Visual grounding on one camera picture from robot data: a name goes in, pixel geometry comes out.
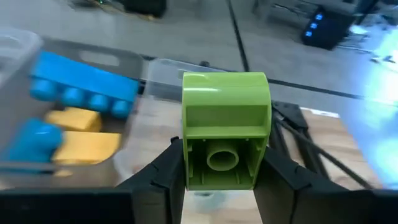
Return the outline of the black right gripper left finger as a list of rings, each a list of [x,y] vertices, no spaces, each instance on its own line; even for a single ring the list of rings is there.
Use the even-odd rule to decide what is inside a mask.
[[[0,191],[0,224],[180,224],[183,141],[115,187]]]

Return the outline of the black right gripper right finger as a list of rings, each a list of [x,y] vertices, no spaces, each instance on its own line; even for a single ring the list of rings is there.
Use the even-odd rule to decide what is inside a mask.
[[[270,148],[253,191],[263,224],[398,224],[398,190],[348,190]]]

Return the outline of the large yellow toy brick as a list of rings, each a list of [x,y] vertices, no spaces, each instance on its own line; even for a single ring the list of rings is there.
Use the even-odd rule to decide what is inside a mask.
[[[120,147],[120,133],[65,131],[52,162],[61,165],[92,165],[110,158]]]

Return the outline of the orange-yellow toy brick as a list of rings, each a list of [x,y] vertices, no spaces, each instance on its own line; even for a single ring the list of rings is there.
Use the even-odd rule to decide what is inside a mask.
[[[74,107],[52,110],[45,115],[45,120],[67,131],[100,132],[102,128],[98,112]]]

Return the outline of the lime green toy brick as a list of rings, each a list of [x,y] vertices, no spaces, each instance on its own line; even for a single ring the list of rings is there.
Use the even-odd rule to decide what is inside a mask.
[[[272,124],[262,72],[186,72],[182,139],[188,190],[251,190]]]

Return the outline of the blue figure toy brick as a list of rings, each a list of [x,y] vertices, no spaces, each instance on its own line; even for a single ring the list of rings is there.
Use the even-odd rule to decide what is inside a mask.
[[[17,162],[50,162],[62,143],[62,128],[40,119],[29,119],[18,130],[0,158]]]

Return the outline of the large blue toy brick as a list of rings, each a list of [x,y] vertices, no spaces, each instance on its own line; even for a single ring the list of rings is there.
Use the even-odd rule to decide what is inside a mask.
[[[139,82],[66,57],[41,52],[31,74],[31,97],[127,118]]]

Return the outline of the dark grey translucent bin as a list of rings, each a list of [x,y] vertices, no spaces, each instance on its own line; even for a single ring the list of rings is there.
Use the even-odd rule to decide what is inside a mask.
[[[143,74],[144,59],[127,50],[66,40],[45,38],[40,49],[87,63],[108,72],[139,79]],[[37,58],[38,50],[29,51],[28,58],[15,71],[3,73],[0,82],[0,152],[14,137],[19,126],[29,118],[42,118],[51,109],[59,109],[58,103],[37,101],[29,96],[28,75]],[[119,165],[123,155],[117,153],[97,165],[66,166],[14,163],[17,169],[6,171],[0,162],[0,190],[40,187],[109,187],[118,185],[130,174],[121,174]]]

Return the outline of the black speaker with blue lights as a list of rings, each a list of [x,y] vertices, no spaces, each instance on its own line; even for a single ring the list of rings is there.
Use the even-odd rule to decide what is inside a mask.
[[[303,29],[300,40],[304,45],[332,50],[346,37],[354,19],[352,13],[318,6]]]

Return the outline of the black equipment box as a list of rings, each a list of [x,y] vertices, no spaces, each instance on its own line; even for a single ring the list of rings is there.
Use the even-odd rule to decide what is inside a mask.
[[[167,9],[167,0],[120,0],[129,12],[162,17]]]

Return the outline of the black aluminium table frame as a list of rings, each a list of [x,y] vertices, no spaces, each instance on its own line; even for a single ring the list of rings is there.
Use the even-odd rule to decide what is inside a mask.
[[[200,72],[219,72],[206,68]],[[353,169],[339,161],[335,156],[317,146],[308,133],[308,123],[299,106],[291,103],[273,101],[272,124],[266,149],[274,149],[295,161],[298,165],[338,184],[326,171],[324,159],[337,166],[344,174],[364,189],[372,189],[370,181],[361,177]]]

